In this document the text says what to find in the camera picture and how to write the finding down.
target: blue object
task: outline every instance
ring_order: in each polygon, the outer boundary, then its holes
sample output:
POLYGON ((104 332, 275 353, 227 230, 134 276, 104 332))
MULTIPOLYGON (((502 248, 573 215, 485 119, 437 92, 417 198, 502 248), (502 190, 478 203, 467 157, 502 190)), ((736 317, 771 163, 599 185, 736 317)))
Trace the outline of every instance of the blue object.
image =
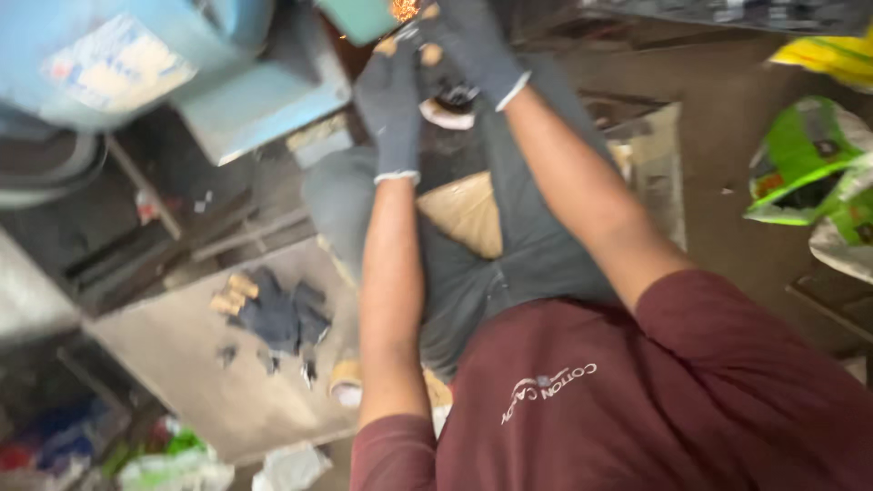
POLYGON ((308 3, 276 13, 271 49, 221 80, 188 84, 175 108, 216 165, 346 106, 348 77, 308 3))
POLYGON ((0 102, 62 128, 111 130, 248 64, 272 12, 273 0, 2 2, 0 102))

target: gray work glove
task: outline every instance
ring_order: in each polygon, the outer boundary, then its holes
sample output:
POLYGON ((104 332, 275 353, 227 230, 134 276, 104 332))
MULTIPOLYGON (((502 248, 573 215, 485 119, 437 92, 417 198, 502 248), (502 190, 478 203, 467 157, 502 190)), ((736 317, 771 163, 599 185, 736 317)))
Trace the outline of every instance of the gray work glove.
POLYGON ((297 356, 303 345, 314 346, 330 328, 317 307, 325 295, 301 281, 292 292, 279 286, 276 276, 262 267, 250 275, 258 297, 246 300, 235 324, 264 340, 271 351, 297 356))
POLYGON ((415 184, 421 181, 417 53, 417 45, 408 38, 379 44, 354 86, 354 103, 379 151, 377 184, 402 177, 415 184))
POLYGON ((504 41, 486 0, 438 0, 422 11, 419 29, 425 41, 443 48, 468 81, 502 111, 527 85, 530 72, 519 66, 504 41))

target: white label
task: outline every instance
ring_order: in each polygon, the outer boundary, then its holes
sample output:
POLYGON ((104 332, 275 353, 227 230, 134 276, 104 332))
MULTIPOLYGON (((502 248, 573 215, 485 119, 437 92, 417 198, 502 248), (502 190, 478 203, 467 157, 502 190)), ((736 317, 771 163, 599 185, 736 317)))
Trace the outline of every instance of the white label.
POLYGON ((45 73, 86 106, 124 113, 191 80, 197 69, 121 14, 48 58, 45 73))

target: knee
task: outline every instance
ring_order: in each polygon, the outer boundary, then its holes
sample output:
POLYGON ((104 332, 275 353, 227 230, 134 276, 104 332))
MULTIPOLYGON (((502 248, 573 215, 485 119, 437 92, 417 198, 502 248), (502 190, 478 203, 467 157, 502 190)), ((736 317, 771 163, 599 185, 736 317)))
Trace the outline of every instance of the knee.
POLYGON ((352 190, 373 187, 376 153, 370 148, 346 149, 325 156, 303 176, 303 200, 311 210, 352 190))

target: leg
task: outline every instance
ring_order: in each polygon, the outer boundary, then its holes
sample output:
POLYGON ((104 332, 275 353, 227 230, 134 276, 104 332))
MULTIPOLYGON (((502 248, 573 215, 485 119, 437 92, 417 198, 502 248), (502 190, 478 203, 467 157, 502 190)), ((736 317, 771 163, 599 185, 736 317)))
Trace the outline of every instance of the leg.
MULTIPOLYGON (((521 57, 532 85, 567 124, 608 162, 605 139, 548 56, 521 57)), ((611 300, 612 288, 588 252, 546 207, 502 114, 480 111, 485 153, 500 210, 504 257, 498 260, 511 304, 573 296, 611 300)))
MULTIPOLYGON (((315 228, 359 283, 375 173, 375 150, 356 148, 325 157, 307 171, 303 183, 315 228)), ((493 269, 422 215, 418 228, 426 282, 422 361, 448 380, 485 314, 493 269)))

